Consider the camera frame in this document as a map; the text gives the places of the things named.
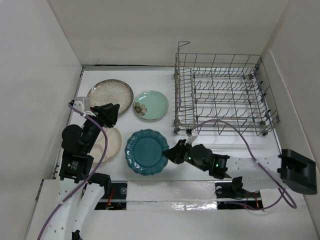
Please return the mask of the cream lobed plate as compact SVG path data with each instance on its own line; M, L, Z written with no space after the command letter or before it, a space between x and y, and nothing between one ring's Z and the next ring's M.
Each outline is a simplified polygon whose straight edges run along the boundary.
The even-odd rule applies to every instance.
M106 154L102 160L102 162L104 163L119 152L122 145L122 135L120 131L115 127L104 127L103 130L105 131L108 139ZM89 155L93 157L93 164L97 164L100 161L104 149L105 136L102 132L100 132L89 153Z

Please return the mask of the teal scalloped plate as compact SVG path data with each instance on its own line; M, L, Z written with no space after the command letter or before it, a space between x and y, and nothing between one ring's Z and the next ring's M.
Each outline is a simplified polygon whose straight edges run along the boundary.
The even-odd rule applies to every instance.
M142 176L160 173L168 164L163 151L169 149L167 139L158 131L141 129L126 142L124 156L128 167Z

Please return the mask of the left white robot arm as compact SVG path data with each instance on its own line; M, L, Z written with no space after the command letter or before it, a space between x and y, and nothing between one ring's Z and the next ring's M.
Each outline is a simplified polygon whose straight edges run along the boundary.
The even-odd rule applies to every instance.
M110 176L98 173L97 169L109 144L103 128L116 125L119 104L90 107L72 100L68 107L85 118L85 122L83 126L68 125L62 131L57 204L44 223L39 240L82 239L99 200L112 194Z

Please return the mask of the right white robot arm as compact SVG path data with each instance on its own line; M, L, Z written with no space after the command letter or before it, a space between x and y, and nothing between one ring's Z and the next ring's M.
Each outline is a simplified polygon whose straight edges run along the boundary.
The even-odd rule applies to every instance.
M290 149L271 157L243 158L213 153L203 144L185 139L162 153L174 164L189 163L218 179L237 179L231 191L237 197L265 189L290 189L302 195L317 194L315 161Z

